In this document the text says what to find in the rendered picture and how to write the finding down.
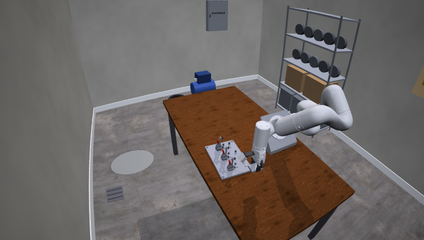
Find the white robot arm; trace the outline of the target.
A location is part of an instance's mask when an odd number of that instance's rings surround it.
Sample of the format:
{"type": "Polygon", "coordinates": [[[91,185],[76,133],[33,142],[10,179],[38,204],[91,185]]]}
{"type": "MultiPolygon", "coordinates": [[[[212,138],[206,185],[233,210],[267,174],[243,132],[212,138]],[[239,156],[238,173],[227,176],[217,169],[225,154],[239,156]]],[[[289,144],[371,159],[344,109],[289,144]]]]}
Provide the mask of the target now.
{"type": "Polygon", "coordinates": [[[252,147],[256,151],[265,151],[270,136],[278,140],[298,132],[313,136],[320,131],[322,124],[338,131],[346,131],[353,124],[345,94],[336,84],[329,85],[323,90],[320,104],[303,100],[297,104],[296,109],[297,113],[285,117],[275,115],[269,122],[258,121],[255,124],[252,147]]]}

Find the black toggle clamp with red handle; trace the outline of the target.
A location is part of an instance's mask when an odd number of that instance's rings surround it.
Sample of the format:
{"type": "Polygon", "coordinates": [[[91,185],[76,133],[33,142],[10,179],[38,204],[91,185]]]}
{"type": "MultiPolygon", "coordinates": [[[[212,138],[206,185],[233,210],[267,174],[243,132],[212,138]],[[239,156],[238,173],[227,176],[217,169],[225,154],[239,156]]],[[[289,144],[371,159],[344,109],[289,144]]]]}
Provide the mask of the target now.
{"type": "Polygon", "coordinates": [[[227,165],[227,169],[228,169],[228,171],[232,171],[232,170],[234,170],[233,168],[234,168],[234,165],[233,165],[233,161],[235,160],[236,158],[235,157],[232,157],[230,160],[228,160],[229,161],[229,164],[227,165]]]}

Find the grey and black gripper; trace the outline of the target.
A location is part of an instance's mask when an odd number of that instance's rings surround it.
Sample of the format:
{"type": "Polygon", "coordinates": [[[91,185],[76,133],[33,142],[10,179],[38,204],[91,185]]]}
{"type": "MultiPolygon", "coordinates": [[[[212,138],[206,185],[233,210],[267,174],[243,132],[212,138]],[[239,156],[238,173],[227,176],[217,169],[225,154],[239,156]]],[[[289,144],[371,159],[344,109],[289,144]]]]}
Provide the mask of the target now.
{"type": "Polygon", "coordinates": [[[252,148],[251,151],[253,151],[255,154],[251,156],[251,164],[256,163],[257,164],[256,172],[259,172],[261,171],[261,168],[264,168],[264,163],[266,159],[266,151],[265,150],[257,151],[254,148],[252,148]]]}

